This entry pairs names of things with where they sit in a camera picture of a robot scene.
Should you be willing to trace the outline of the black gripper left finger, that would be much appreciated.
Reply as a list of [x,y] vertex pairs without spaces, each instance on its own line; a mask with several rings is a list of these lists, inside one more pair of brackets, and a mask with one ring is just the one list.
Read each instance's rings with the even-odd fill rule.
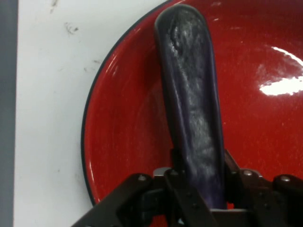
[[197,190],[185,178],[180,151],[162,175],[132,174],[75,224],[75,227],[148,227],[163,215],[169,227],[216,227]]

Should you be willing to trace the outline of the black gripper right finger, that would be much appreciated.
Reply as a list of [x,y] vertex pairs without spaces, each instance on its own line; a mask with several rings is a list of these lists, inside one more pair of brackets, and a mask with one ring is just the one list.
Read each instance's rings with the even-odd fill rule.
[[251,214],[256,227],[303,225],[303,180],[281,174],[272,181],[258,171],[240,168],[229,151],[224,152],[225,196],[234,208]]

